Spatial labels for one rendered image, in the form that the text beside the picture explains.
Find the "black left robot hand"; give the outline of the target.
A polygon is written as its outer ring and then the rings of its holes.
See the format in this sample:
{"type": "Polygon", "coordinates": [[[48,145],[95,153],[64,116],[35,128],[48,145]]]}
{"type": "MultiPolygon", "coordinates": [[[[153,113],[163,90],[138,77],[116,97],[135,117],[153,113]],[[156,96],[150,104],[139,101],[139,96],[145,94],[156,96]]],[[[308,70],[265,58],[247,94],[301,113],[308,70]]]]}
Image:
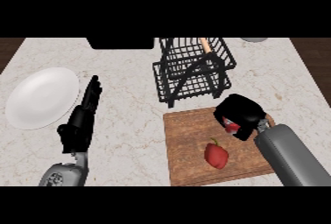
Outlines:
{"type": "Polygon", "coordinates": [[[100,77],[94,75],[88,84],[82,103],[73,110],[69,122],[61,124],[57,128],[64,145],[64,154],[86,152],[89,150],[101,93],[103,87],[100,77]]]}

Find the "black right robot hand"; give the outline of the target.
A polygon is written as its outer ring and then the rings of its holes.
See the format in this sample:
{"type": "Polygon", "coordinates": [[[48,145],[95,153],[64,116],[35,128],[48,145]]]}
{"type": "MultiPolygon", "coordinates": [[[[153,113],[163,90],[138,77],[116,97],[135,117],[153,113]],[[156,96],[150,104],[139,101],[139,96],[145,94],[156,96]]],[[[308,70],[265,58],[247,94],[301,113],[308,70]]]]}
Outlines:
{"type": "Polygon", "coordinates": [[[267,113],[253,100],[240,94],[231,94],[216,107],[213,115],[224,127],[224,118],[228,118],[241,126],[239,132],[233,135],[246,141],[258,129],[258,124],[265,119],[267,113]]]}

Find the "red can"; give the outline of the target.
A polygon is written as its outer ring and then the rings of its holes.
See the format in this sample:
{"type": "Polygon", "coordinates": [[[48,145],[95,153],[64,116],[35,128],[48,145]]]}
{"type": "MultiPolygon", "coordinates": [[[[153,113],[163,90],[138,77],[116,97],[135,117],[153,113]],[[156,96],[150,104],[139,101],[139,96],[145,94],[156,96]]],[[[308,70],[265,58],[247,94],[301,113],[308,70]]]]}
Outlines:
{"type": "Polygon", "coordinates": [[[241,128],[241,126],[233,122],[228,118],[224,118],[225,130],[230,134],[236,134],[241,128]]]}

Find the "brown wooden cutting board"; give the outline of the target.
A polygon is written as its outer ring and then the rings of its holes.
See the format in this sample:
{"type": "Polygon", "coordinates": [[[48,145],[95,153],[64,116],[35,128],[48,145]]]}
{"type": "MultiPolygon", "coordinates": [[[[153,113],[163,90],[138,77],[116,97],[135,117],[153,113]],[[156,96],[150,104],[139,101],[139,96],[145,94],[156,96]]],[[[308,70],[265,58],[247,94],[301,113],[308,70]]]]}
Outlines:
{"type": "Polygon", "coordinates": [[[205,186],[275,172],[255,145],[256,132],[241,141],[227,132],[213,112],[215,108],[202,108],[163,115],[172,186],[205,186]],[[230,152],[221,170],[205,159],[213,139],[230,152]]]}

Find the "white oval plate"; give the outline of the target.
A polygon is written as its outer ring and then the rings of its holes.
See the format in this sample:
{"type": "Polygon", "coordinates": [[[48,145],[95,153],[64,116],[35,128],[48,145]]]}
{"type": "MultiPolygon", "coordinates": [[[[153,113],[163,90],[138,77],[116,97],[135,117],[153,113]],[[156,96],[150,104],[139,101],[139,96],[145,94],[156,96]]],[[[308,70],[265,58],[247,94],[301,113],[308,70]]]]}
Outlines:
{"type": "Polygon", "coordinates": [[[35,130],[52,124],[79,98],[79,76],[64,67],[32,74],[9,95],[5,116],[12,126],[35,130]]]}

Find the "red bell pepper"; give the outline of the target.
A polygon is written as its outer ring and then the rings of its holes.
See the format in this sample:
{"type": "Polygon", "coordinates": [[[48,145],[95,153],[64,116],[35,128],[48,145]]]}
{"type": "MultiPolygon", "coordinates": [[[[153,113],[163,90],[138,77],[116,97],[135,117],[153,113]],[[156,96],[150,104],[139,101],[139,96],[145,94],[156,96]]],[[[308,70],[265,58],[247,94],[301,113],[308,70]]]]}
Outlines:
{"type": "Polygon", "coordinates": [[[219,145],[219,142],[212,138],[212,143],[207,143],[205,149],[205,160],[216,169],[222,169],[228,164],[230,153],[219,145]]]}

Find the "black appliance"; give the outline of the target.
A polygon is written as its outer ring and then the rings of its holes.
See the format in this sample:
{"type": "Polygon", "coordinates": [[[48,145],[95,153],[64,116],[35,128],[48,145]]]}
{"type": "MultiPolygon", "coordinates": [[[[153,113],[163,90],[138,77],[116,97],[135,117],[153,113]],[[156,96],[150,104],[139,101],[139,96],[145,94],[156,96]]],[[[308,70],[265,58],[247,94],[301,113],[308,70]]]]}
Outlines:
{"type": "Polygon", "coordinates": [[[94,49],[100,50],[150,50],[154,48],[154,38],[88,38],[94,49]]]}

